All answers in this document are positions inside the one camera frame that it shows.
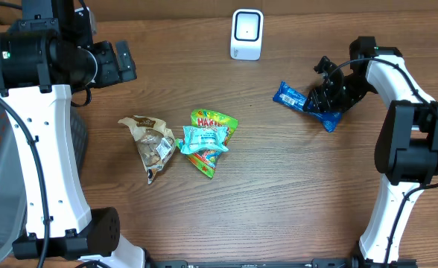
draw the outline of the wooden table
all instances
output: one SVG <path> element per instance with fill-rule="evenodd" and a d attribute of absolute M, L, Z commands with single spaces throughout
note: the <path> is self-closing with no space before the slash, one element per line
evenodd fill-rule
<path fill-rule="evenodd" d="M 258 62 L 230 59 L 230 28 L 231 19 L 98 25 L 96 41 L 129 42 L 138 79 L 94 90 L 92 104 L 79 109 L 89 128 L 81 171 L 88 203 L 115 207 L 123 235 L 157 260 L 346 257 L 378 193 L 373 152 L 386 109 L 369 94 L 327 133 L 272 97 L 282 80 L 306 93 L 321 56 L 341 63 L 350 42 L 364 35 L 398 47 L 419 85 L 438 100 L 438 12 L 267 16 Z M 118 119 L 161 118 L 182 137 L 182 126 L 200 107 L 239 120 L 214 179 L 177 153 L 148 185 L 131 134 Z M 420 267 L 438 267 L 438 189 L 420 197 L 400 250 Z M 8 258 L 1 267 L 35 263 Z M 53 260 L 46 267 L 74 265 Z"/>

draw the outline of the blue wrapper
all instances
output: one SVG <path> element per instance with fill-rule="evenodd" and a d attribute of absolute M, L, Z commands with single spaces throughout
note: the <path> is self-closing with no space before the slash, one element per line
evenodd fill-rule
<path fill-rule="evenodd" d="M 280 83 L 278 92 L 273 96 L 273 101 L 282 103 L 296 111 L 303 112 L 303 104 L 307 100 L 307 97 L 298 93 L 295 89 L 292 89 L 284 81 Z M 341 112 L 304 112 L 306 114 L 314 116 L 325 127 L 327 132 L 333 132 L 342 118 Z"/>

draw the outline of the green and red candy bag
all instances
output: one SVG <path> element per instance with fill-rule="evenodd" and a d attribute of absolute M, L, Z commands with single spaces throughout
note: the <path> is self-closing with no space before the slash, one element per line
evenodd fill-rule
<path fill-rule="evenodd" d="M 227 137 L 224 145 L 227 145 L 238 126 L 238 121 L 228 115 L 207 109 L 196 109 L 191 113 L 191 125 L 193 127 L 227 127 Z M 182 140 L 176 140 L 181 150 Z M 203 150 L 187 155 L 189 161 L 199 170 L 212 179 L 216 171 L 216 164 L 222 152 L 216 150 Z"/>

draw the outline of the plastic crate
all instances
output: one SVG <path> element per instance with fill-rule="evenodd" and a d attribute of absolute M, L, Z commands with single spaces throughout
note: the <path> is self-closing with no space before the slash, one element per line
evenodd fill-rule
<path fill-rule="evenodd" d="M 75 160 L 80 170 L 88 135 L 85 123 L 73 107 L 70 122 Z M 0 107 L 0 262 L 12 251 L 12 242 L 25 231 L 26 202 L 16 140 L 7 114 Z"/>

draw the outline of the barcode label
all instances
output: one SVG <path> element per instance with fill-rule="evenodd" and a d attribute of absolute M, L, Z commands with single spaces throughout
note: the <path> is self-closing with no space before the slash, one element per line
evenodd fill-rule
<path fill-rule="evenodd" d="M 171 152 L 171 149 L 173 147 L 169 144 L 168 140 L 166 138 L 161 139 L 161 143 L 156 148 L 156 151 L 159 154 L 159 157 L 161 160 L 164 160 L 166 156 L 168 156 L 169 152 Z"/>
<path fill-rule="evenodd" d="M 288 97 L 285 94 L 280 94 L 280 97 L 282 98 L 282 100 L 288 104 L 290 104 L 291 106 L 293 106 L 296 103 L 296 100 L 294 100 L 293 98 Z"/>

